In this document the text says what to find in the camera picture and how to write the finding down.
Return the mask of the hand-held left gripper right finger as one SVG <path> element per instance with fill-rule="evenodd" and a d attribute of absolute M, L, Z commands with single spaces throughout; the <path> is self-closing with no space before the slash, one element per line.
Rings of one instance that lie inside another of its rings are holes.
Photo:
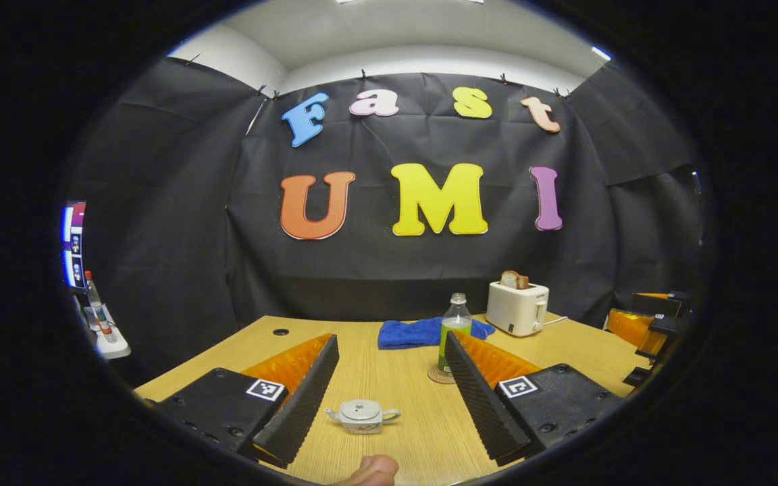
<path fill-rule="evenodd" d="M 624 403 L 568 364 L 539 369 L 472 335 L 448 332 L 444 353 L 479 439 L 500 466 L 571 439 Z"/>

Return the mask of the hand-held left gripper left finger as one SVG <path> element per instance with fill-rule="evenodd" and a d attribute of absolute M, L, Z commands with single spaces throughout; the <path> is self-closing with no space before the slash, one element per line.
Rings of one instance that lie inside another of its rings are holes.
<path fill-rule="evenodd" d="M 338 360 L 336 335 L 319 335 L 241 372 L 216 367 L 153 406 L 212 445 L 286 468 Z"/>

